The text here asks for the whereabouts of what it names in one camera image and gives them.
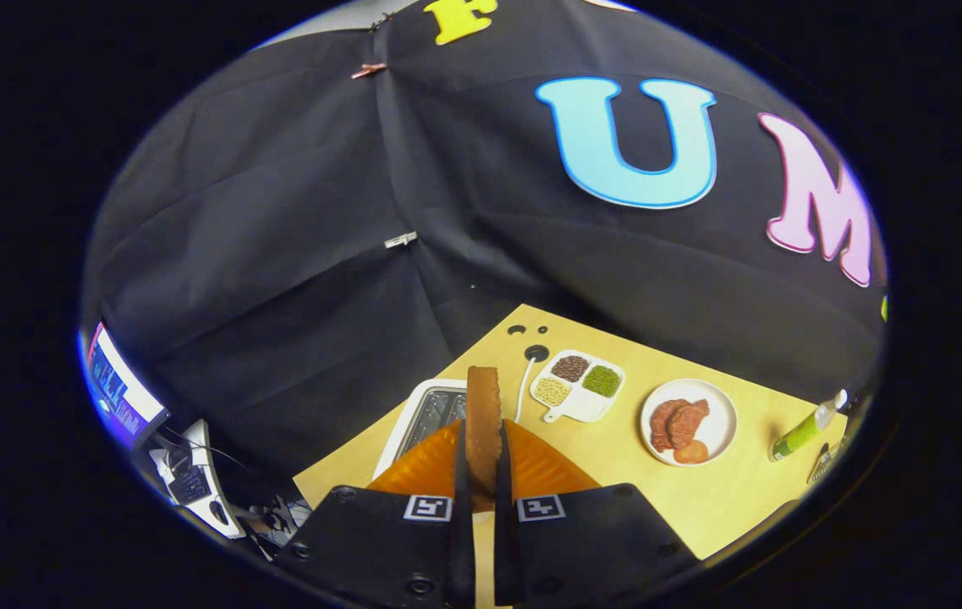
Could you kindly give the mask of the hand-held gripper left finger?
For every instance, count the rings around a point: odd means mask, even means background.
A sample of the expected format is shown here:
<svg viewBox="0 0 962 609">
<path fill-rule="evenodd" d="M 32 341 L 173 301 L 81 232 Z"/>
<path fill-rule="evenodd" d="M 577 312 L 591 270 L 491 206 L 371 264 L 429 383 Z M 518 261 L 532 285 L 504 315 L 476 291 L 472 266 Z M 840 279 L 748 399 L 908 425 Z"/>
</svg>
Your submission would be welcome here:
<svg viewBox="0 0 962 609">
<path fill-rule="evenodd" d="M 294 584 L 340 608 L 473 608 L 476 556 L 465 425 L 433 433 L 438 492 L 334 486 L 274 558 Z"/>
</svg>

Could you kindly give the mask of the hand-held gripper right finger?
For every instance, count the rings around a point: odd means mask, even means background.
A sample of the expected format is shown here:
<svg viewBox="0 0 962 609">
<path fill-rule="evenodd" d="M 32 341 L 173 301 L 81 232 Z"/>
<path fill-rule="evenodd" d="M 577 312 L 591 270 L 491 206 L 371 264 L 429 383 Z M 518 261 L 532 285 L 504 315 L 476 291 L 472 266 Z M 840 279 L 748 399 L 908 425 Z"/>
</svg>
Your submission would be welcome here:
<svg viewBox="0 0 962 609">
<path fill-rule="evenodd" d="M 511 420 L 503 422 L 493 594 L 515 608 L 651 608 L 700 559 L 631 483 L 601 486 Z"/>
</svg>

